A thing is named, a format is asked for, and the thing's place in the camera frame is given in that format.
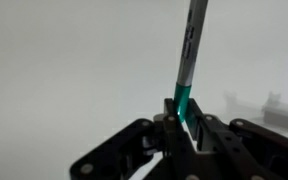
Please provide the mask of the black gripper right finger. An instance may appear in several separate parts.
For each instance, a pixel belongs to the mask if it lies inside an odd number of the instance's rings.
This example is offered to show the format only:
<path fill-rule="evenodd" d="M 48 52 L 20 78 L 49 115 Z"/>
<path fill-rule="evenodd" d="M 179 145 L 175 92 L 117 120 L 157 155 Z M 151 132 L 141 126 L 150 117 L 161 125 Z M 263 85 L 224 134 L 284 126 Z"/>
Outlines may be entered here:
<path fill-rule="evenodd" d="M 226 180 L 288 180 L 288 138 L 245 119 L 229 124 L 204 114 L 194 99 L 186 123 L 199 152 L 220 159 Z"/>

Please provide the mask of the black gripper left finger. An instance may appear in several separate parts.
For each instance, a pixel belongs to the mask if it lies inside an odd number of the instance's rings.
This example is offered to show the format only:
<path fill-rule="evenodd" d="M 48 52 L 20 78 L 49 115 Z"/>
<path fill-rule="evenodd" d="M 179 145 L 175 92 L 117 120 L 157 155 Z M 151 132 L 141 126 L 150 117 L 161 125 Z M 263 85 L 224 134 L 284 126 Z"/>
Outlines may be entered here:
<path fill-rule="evenodd" d="M 162 159 L 144 180 L 187 180 L 196 175 L 195 150 L 172 99 L 154 120 L 137 119 L 75 161 L 70 180 L 129 180 L 154 155 Z"/>

